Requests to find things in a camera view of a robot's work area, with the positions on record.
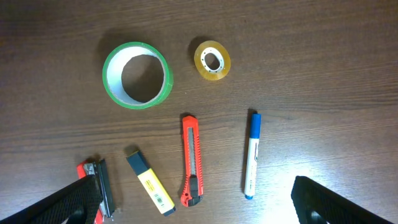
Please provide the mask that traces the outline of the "small yellow tape roll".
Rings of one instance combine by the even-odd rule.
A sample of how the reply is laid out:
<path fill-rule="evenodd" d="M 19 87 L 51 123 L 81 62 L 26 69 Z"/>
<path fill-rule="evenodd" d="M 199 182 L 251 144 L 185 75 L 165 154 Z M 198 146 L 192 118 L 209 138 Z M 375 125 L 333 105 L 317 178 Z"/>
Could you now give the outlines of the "small yellow tape roll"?
<path fill-rule="evenodd" d="M 210 81 L 224 78 L 231 69 L 228 51 L 214 40 L 201 43 L 195 50 L 193 60 L 199 74 Z"/>

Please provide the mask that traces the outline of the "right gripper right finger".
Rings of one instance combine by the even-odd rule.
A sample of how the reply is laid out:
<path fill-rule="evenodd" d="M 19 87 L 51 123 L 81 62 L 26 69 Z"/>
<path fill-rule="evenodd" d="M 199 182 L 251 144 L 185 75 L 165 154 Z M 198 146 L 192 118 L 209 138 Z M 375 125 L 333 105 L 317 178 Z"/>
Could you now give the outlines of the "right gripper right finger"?
<path fill-rule="evenodd" d="M 297 176 L 291 198 L 300 223 L 388 223 L 306 176 Z"/>

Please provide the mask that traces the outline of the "green tape roll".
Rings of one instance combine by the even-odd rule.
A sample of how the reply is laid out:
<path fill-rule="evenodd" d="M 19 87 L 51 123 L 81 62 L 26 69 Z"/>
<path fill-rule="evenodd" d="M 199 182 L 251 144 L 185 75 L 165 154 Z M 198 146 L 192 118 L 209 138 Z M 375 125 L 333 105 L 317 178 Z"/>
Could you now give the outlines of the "green tape roll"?
<path fill-rule="evenodd" d="M 149 44 L 122 44 L 104 61 L 104 88 L 125 108 L 141 110 L 158 105 L 168 97 L 173 84 L 173 73 L 164 56 Z"/>

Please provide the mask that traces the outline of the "blue white marker pen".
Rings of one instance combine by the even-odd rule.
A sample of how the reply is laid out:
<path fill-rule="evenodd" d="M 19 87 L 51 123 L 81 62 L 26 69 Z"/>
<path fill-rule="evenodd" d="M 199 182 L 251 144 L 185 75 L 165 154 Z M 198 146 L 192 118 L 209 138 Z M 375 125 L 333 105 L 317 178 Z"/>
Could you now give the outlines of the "blue white marker pen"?
<path fill-rule="evenodd" d="M 251 200 L 255 195 L 257 157 L 259 152 L 259 139 L 261 133 L 261 115 L 254 113 L 249 125 L 248 156 L 246 163 L 246 176 L 244 184 L 245 198 Z"/>

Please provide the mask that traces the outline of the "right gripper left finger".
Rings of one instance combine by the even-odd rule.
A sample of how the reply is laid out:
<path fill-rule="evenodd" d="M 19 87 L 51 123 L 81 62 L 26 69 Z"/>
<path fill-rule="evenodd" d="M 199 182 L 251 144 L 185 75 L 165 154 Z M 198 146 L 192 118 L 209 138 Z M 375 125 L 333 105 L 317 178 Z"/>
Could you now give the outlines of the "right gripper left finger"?
<path fill-rule="evenodd" d="M 102 200 L 96 176 L 87 175 L 1 223 L 93 224 Z"/>

